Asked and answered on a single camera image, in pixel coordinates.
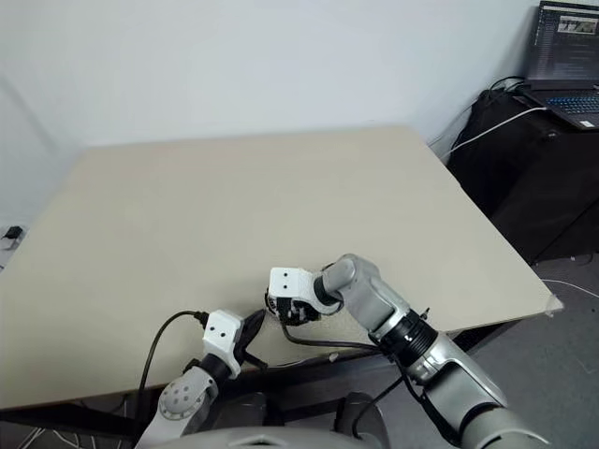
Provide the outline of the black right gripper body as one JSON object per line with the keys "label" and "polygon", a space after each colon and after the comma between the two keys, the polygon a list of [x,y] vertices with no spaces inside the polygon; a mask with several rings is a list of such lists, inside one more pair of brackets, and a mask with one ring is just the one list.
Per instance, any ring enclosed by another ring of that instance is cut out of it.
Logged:
{"label": "black right gripper body", "polygon": [[303,326],[321,319],[321,313],[313,306],[288,297],[276,299],[275,314],[285,326]]}

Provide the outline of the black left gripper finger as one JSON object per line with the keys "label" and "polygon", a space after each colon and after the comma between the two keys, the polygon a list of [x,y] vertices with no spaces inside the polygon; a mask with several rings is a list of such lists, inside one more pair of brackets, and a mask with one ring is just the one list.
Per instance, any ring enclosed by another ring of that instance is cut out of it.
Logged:
{"label": "black left gripper finger", "polygon": [[264,309],[254,311],[253,313],[248,315],[243,320],[242,334],[243,335],[256,335],[260,331],[260,329],[263,325],[265,316],[266,316],[266,311]]}
{"label": "black left gripper finger", "polygon": [[236,360],[240,366],[244,363],[247,363],[257,369],[267,369],[268,364],[256,357],[255,355],[250,354],[246,349],[236,350]]}

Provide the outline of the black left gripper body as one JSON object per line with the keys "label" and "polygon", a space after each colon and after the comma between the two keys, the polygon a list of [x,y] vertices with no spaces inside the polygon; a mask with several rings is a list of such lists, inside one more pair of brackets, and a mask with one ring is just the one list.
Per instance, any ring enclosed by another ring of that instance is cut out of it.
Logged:
{"label": "black left gripper body", "polygon": [[252,326],[248,322],[244,322],[241,328],[241,333],[235,345],[235,357],[245,358],[246,348],[252,341]]}

